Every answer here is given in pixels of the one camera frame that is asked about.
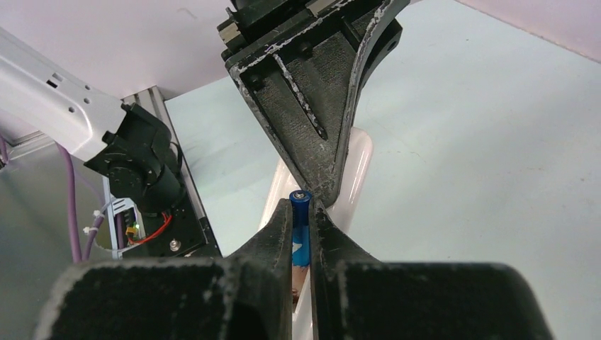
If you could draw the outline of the blue AAA battery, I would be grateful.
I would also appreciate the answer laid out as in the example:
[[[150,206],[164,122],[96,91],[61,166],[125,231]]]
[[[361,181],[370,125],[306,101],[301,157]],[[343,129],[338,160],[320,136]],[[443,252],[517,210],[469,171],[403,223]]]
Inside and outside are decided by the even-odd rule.
[[[293,209],[292,264],[310,265],[309,207],[312,195],[304,190],[292,191],[289,200]]]

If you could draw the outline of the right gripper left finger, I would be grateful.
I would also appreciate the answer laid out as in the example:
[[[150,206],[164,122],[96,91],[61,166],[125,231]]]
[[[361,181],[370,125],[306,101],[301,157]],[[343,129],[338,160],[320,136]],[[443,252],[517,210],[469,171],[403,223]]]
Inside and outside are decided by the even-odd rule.
[[[69,267],[34,339],[290,339],[291,202],[225,258],[98,261]]]

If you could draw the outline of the white AC remote control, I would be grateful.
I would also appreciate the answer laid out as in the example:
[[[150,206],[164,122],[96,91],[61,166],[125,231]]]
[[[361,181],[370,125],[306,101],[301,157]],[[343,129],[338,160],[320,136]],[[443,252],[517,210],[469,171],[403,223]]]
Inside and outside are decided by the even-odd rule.
[[[339,196],[336,202],[327,208],[330,219],[345,233],[350,229],[372,154],[373,142],[368,133],[359,128],[352,128]],[[282,159],[278,159],[259,229],[265,227],[270,221],[279,200],[289,197],[289,194],[297,189],[299,189],[299,185],[288,167]],[[292,340],[312,339],[313,318],[309,267],[293,267],[292,287],[297,292],[298,301],[292,311],[291,338]]]

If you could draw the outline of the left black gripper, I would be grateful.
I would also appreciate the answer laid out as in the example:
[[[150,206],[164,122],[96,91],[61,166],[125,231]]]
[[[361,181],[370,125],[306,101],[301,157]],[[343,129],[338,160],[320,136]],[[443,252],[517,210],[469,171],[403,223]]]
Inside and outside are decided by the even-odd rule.
[[[398,45],[406,1],[233,1],[225,68],[297,184],[338,198],[361,91]]]

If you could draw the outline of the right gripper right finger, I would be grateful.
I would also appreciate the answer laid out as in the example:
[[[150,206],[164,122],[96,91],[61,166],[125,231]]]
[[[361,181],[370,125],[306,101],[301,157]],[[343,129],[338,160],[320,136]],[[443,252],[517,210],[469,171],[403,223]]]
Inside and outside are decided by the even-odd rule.
[[[384,262],[309,207],[315,339],[552,339],[524,277],[503,263]]]

